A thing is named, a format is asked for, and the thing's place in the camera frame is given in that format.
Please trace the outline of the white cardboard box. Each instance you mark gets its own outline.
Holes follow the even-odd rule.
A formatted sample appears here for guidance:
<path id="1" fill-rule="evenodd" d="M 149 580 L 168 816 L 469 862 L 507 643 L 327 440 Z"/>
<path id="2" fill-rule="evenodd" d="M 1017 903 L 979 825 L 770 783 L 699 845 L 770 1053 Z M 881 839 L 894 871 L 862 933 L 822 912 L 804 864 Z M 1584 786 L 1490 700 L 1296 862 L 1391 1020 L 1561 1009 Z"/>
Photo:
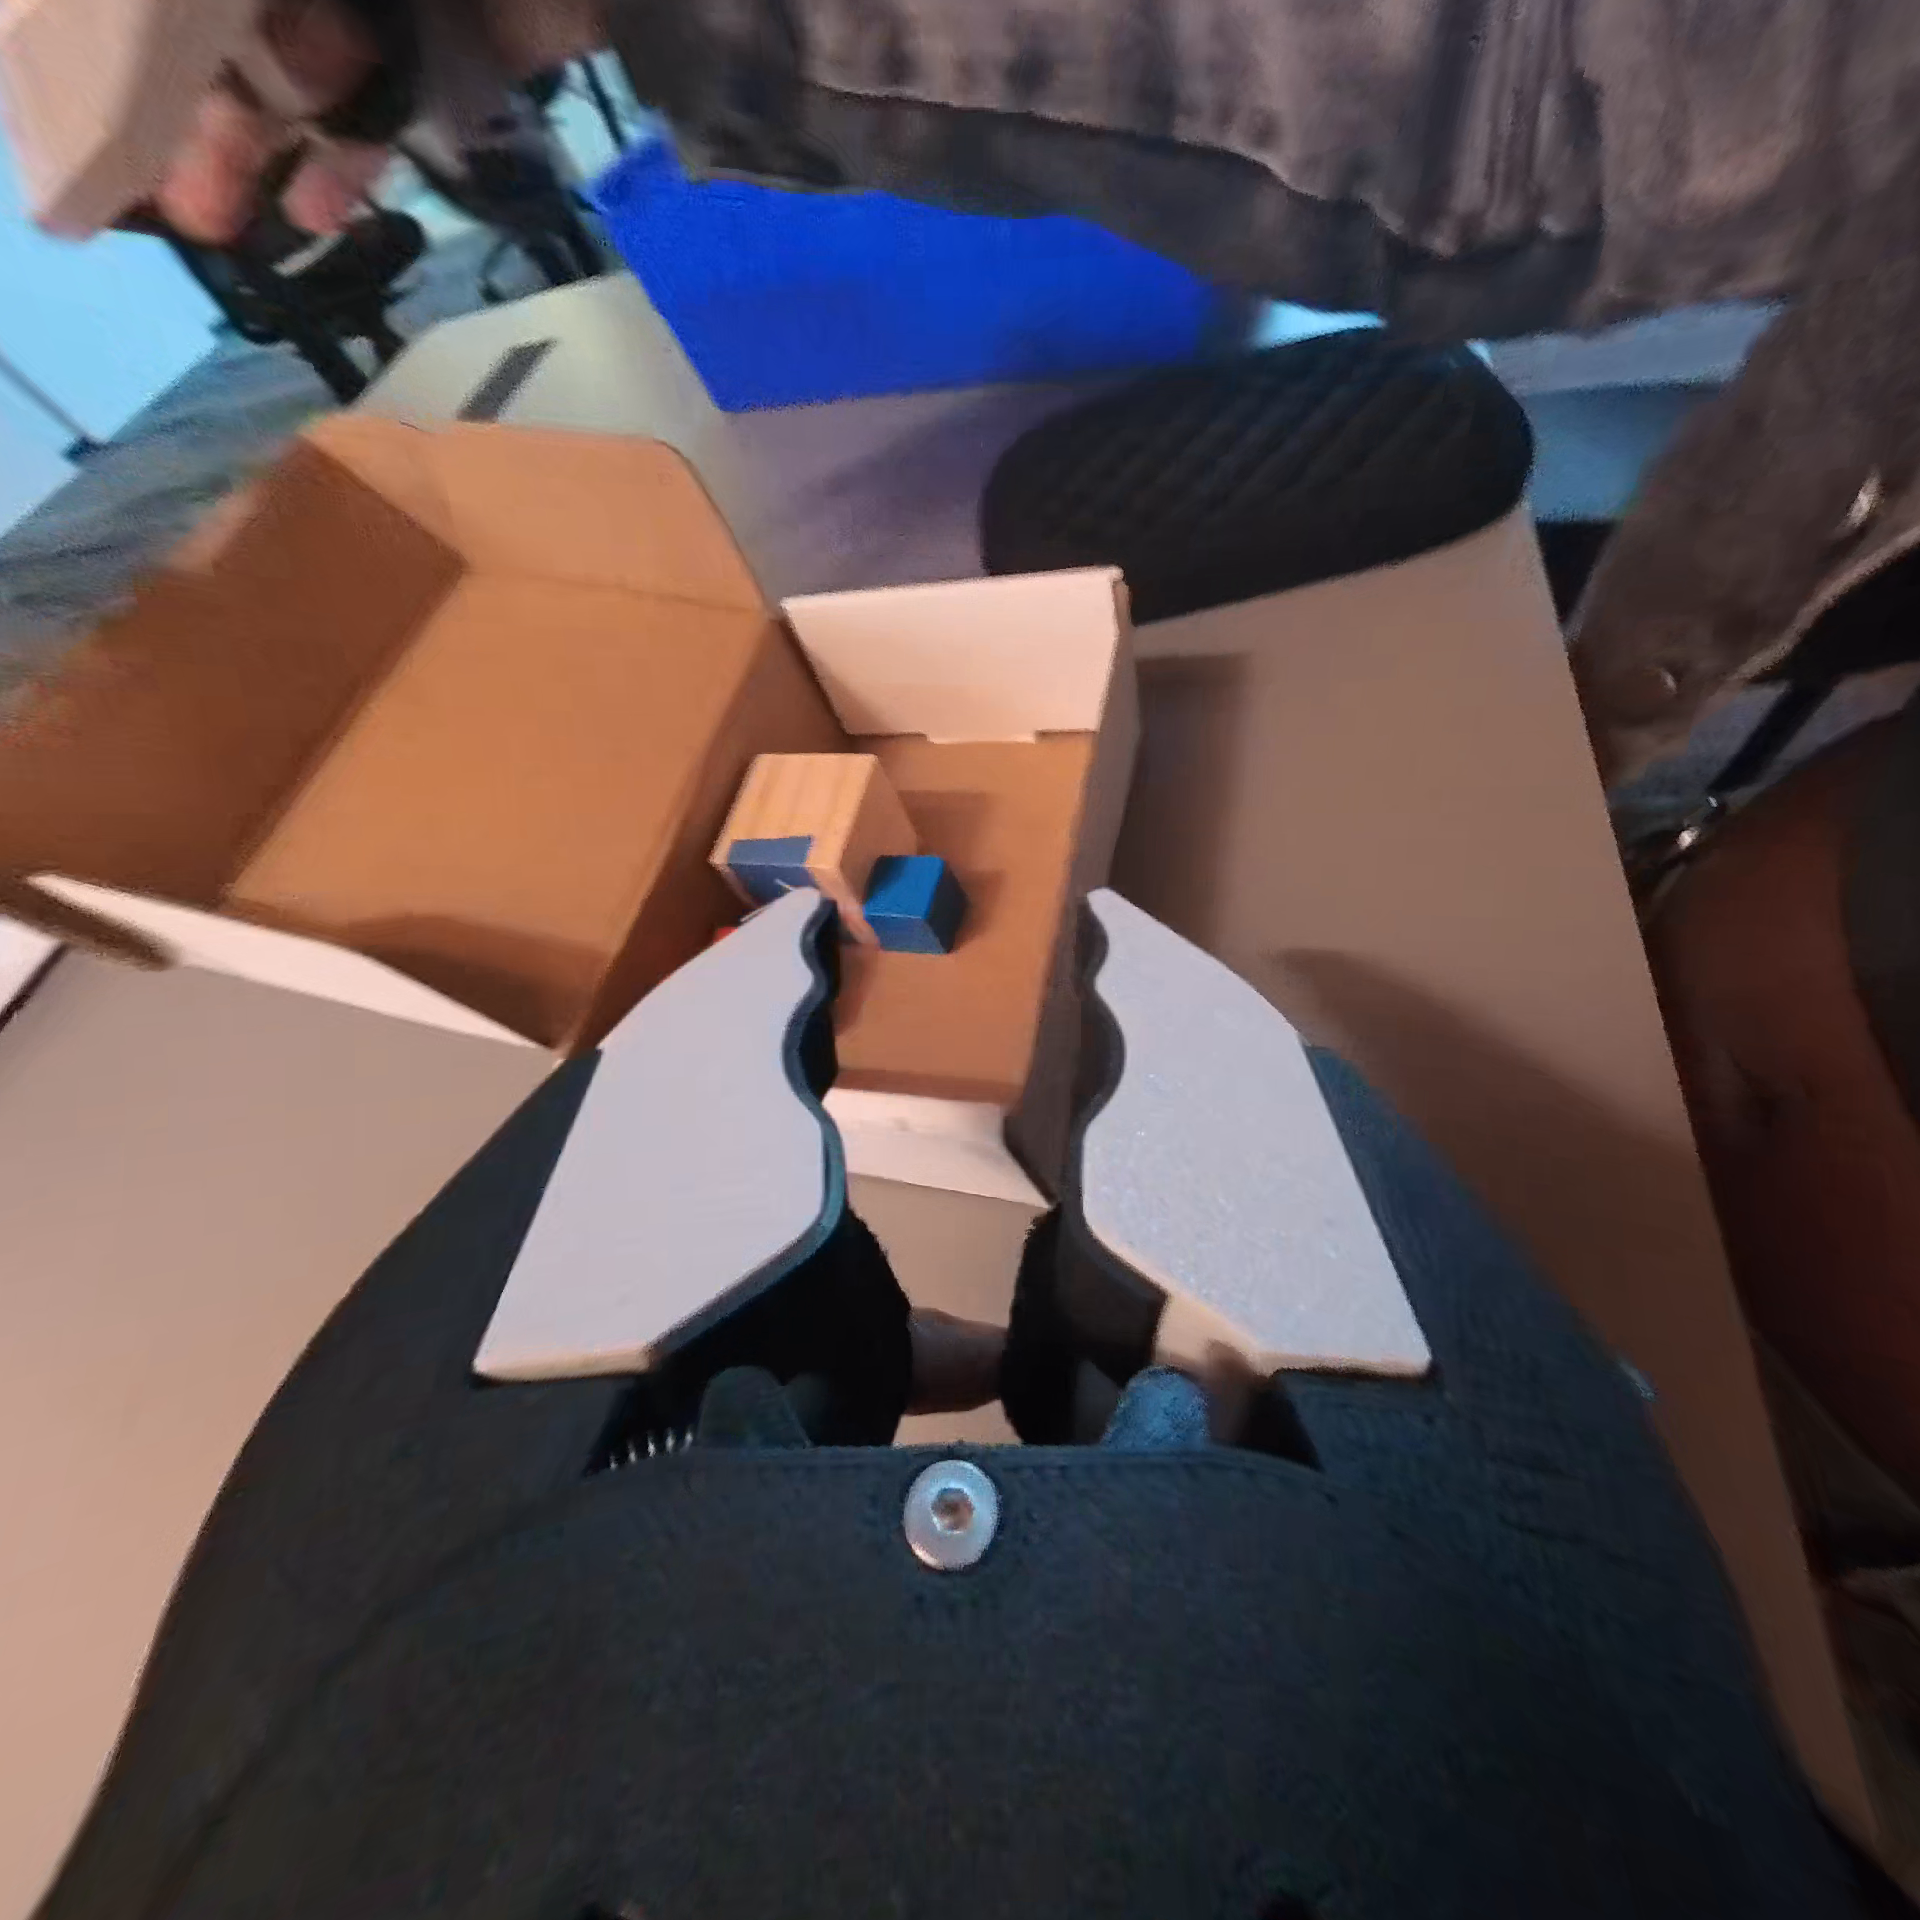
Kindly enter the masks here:
<path id="1" fill-rule="evenodd" d="M 679 451 L 341 413 L 4 697 L 4 1352 L 291 1356 L 430 1195 L 739 923 L 765 753 L 862 753 L 964 889 L 844 946 L 847 1171 L 1058 1185 L 1072 923 L 1140 750 L 1114 567 L 772 610 Z"/>

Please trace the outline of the blue plastic bin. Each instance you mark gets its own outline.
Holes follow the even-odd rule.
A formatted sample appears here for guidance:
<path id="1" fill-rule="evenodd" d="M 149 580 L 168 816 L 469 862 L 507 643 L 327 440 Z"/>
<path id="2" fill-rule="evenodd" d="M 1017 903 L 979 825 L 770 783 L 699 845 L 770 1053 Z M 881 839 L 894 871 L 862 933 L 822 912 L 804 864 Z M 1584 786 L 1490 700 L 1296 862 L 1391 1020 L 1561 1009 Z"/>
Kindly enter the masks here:
<path id="1" fill-rule="evenodd" d="M 1186 365 L 1251 306 L 1072 213 L 689 179 L 635 145 L 589 183 L 619 259 L 719 413 Z"/>

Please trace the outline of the black oval ribbed pad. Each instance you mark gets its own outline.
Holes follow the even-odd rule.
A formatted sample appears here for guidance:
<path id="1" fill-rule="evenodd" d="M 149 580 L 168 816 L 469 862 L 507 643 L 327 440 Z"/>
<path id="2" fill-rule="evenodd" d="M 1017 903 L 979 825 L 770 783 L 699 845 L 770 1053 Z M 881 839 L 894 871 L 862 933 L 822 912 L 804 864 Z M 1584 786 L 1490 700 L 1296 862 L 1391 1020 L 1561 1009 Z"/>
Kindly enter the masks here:
<path id="1" fill-rule="evenodd" d="M 1114 567 L 1144 625 L 1436 550 L 1514 515 L 1529 461 L 1468 348 L 1320 333 L 1051 413 L 984 481 L 979 557 Z"/>

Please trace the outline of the person's left hand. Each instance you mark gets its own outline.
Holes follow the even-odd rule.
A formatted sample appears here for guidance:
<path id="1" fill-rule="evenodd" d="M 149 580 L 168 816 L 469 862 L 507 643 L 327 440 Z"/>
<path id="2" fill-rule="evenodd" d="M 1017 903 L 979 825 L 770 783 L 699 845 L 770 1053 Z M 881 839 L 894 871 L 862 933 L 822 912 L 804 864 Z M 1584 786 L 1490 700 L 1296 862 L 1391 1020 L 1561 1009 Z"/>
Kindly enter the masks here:
<path id="1" fill-rule="evenodd" d="M 911 1417 L 972 1413 L 1000 1399 L 1006 1326 L 911 1305 L 907 1312 L 907 1399 Z"/>

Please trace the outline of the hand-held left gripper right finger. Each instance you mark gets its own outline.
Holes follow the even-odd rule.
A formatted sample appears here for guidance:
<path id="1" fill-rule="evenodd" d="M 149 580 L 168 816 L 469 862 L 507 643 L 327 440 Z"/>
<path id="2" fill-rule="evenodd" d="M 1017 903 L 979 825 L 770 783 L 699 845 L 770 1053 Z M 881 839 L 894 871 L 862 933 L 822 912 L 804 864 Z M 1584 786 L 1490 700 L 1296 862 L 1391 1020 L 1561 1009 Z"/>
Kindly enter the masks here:
<path id="1" fill-rule="evenodd" d="M 1072 1336 L 1127 1374 L 1428 1374 L 1432 1352 L 1289 1016 L 1114 889 L 1083 903 Z"/>

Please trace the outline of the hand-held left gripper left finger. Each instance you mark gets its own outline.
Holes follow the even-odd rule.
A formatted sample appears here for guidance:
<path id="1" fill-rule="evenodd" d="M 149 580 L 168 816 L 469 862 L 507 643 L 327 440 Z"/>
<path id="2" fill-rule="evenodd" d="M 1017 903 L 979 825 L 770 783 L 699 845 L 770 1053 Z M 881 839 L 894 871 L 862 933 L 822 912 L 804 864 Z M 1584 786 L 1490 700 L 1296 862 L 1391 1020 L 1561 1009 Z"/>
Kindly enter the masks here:
<path id="1" fill-rule="evenodd" d="M 822 1248 L 847 1204 L 832 953 L 832 903 L 793 889 L 610 1030 L 476 1341 L 483 1380 L 656 1372 Z"/>

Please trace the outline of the grey desk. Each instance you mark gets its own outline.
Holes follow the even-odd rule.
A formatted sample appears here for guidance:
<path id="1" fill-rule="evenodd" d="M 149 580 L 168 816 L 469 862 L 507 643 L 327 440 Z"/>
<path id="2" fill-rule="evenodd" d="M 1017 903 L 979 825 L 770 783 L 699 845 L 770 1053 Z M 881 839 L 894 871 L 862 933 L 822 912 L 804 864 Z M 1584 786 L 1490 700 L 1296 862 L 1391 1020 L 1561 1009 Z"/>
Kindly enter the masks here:
<path id="1" fill-rule="evenodd" d="M 4 718 L 196 643 L 268 580 L 320 453 L 408 481 L 501 453 L 487 503 L 596 528 L 647 440 L 765 596 L 971 580 L 999 453 L 1092 382 L 724 417 L 635 279 L 427 333 L 37 654 L 4 612 Z M 1863 1833 L 1863 1753 L 1787 1516 L 1761 1372 L 1680 1112 L 1642 934 L 1520 503 L 1436 550 L 1145 624 L 1144 750 L 1104 802 L 1114 884 L 1349 1058 L 1545 1276 L 1655 1380 L 1655 1421 L 1735 1582 L 1774 1709 Z M 345 1276 L 483 1144 L 540 1058 L 356 1003 L 69 953 L 4 1030 L 4 1915 L 34 1915 L 105 1777 L 160 1604 L 268 1387 Z"/>

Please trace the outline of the person's right forearm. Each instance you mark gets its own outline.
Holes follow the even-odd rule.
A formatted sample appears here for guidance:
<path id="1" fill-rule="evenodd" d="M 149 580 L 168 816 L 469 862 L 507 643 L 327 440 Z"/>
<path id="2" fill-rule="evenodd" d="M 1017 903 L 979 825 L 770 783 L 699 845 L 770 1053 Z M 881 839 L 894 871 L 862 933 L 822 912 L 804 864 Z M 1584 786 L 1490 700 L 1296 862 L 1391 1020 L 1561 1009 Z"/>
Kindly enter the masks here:
<path id="1" fill-rule="evenodd" d="M 1162 201 L 1182 239 L 1280 198 L 1444 259 L 1514 225 L 1473 96 L 1490 5 L 629 0 L 604 23 L 702 179 L 1099 225 Z"/>

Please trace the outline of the person's right hand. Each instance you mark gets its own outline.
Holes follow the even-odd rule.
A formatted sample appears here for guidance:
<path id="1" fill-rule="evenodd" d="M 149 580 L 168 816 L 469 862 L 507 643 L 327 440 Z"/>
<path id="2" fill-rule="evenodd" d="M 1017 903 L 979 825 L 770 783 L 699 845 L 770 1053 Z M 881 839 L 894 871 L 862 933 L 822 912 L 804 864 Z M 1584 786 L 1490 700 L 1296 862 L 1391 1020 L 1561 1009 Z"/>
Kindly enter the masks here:
<path id="1" fill-rule="evenodd" d="M 401 0 L 263 0 L 215 60 L 149 192 L 192 245 L 226 249 L 263 210 L 335 232 L 416 118 L 420 38 Z"/>

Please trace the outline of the wooden cube with blue tape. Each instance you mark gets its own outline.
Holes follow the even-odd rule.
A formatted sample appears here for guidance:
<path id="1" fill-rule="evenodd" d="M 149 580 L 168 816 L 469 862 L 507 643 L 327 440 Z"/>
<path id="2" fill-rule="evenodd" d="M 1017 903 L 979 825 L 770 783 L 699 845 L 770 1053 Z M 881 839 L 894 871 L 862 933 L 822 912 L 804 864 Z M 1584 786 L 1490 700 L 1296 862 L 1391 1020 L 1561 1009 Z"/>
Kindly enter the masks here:
<path id="1" fill-rule="evenodd" d="M 868 889 L 887 856 L 917 856 L 917 827 L 877 753 L 757 753 L 713 842 L 739 903 L 815 889 L 859 946 L 881 946 Z"/>

